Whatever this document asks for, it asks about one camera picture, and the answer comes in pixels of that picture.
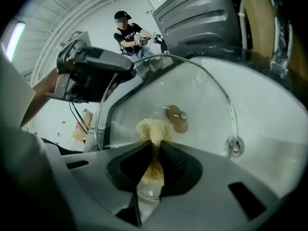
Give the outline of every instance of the person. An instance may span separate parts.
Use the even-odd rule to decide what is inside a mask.
[[[143,57],[152,56],[153,53],[147,46],[142,46],[140,41],[135,41],[136,33],[141,33],[145,37],[154,39],[153,35],[148,31],[142,29],[136,23],[128,23],[131,16],[125,11],[118,11],[115,13],[115,22],[117,25],[117,32],[114,33],[115,40],[125,48],[128,57],[132,62],[136,62]]]

